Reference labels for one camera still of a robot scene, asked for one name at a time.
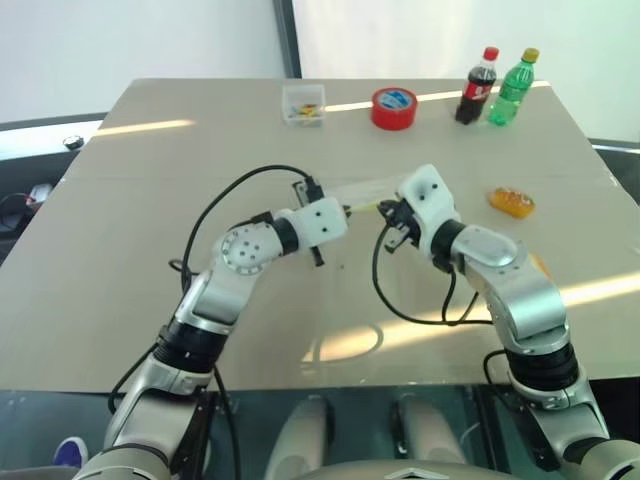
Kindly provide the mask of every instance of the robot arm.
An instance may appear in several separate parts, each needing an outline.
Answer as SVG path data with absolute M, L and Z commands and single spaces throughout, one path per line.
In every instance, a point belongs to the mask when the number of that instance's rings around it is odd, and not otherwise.
M 112 417 L 104 450 L 77 480 L 95 475 L 169 480 L 180 471 L 207 426 L 203 392 L 258 278 L 278 257 L 347 231 L 344 210 L 334 198 L 260 218 L 232 228 L 215 244 L 210 267 L 161 329 Z
M 638 478 L 633 475 L 640 474 L 640 446 L 609 440 L 570 343 L 560 293 L 522 242 L 460 223 L 432 165 L 405 180 L 397 197 L 379 206 L 395 229 L 387 250 L 410 240 L 436 267 L 453 265 L 486 300 L 538 465 L 562 467 L 571 478 Z

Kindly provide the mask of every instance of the orange object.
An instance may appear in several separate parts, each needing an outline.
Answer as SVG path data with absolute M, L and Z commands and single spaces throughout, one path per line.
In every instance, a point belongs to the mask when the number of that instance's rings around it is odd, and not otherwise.
M 525 218 L 536 208 L 529 195 L 510 188 L 496 188 L 489 194 L 489 203 L 515 218 Z

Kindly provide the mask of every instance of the small transparent container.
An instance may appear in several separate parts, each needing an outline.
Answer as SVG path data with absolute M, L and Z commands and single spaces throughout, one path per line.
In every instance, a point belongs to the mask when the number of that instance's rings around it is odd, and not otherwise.
M 324 122 L 324 85 L 284 85 L 282 118 L 294 127 L 316 127 Z

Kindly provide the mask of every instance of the red label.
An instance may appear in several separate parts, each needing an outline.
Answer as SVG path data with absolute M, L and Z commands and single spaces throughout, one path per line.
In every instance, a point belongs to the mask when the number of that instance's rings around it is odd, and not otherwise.
M 464 96 L 471 100 L 486 100 L 491 93 L 491 85 L 476 85 L 473 82 L 467 83 L 464 89 Z

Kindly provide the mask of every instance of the beige table surface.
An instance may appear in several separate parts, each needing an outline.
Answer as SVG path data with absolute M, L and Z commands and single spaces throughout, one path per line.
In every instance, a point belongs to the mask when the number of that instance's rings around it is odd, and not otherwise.
M 418 94 L 463 85 L 322 83 L 329 105 L 366 101 L 389 85 Z M 281 86 L 141 80 L 129 87 L 0 269 L 0 388 L 109 390 L 179 301 L 178 275 L 166 262 L 181 256 L 202 208 L 241 173 L 276 162 L 307 169 L 344 201 L 366 197 L 361 186 L 347 186 L 373 180 L 391 196 L 390 177 L 433 163 L 463 220 L 523 239 L 543 258 L 589 374 L 640 374 L 638 209 L 550 87 L 532 89 L 507 128 L 456 124 L 451 98 L 421 102 L 414 126 L 392 133 L 373 126 L 367 109 L 328 113 L 322 128 L 288 128 Z M 134 131 L 119 128 L 129 126 Z M 207 264 L 231 224 L 295 207 L 294 180 L 270 173 L 238 189 L 201 230 L 192 267 Z M 486 193 L 497 186 L 529 193 L 535 213 L 516 221 L 490 208 Z M 375 296 L 370 257 L 381 226 L 375 212 L 356 214 L 348 236 L 322 249 L 324 267 L 304 254 L 270 268 L 221 358 L 228 388 L 484 381 L 482 358 L 498 346 L 491 327 L 408 324 Z M 416 315 L 437 317 L 447 281 L 409 247 L 381 265 L 388 296 Z M 461 285 L 453 306 L 471 293 Z M 504 378 L 499 363 L 495 370 Z

